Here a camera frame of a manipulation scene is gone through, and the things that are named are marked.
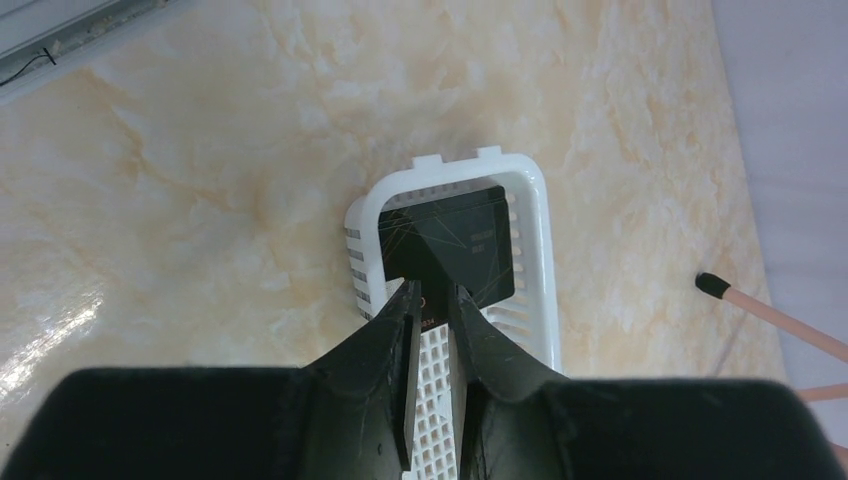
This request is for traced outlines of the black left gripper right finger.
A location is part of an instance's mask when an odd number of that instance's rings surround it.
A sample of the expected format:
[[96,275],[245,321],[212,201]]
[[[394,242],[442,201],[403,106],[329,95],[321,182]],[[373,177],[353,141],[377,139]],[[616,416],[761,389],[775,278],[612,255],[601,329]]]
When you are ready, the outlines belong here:
[[765,380],[572,380],[449,296],[463,479],[842,479],[801,400]]

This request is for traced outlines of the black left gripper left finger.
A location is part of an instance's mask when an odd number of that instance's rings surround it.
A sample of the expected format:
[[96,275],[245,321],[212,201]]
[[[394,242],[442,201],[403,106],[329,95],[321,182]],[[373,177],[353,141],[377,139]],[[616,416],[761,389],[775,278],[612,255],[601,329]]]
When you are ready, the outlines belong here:
[[5,479],[398,479],[412,466],[421,288],[303,367],[65,377]]

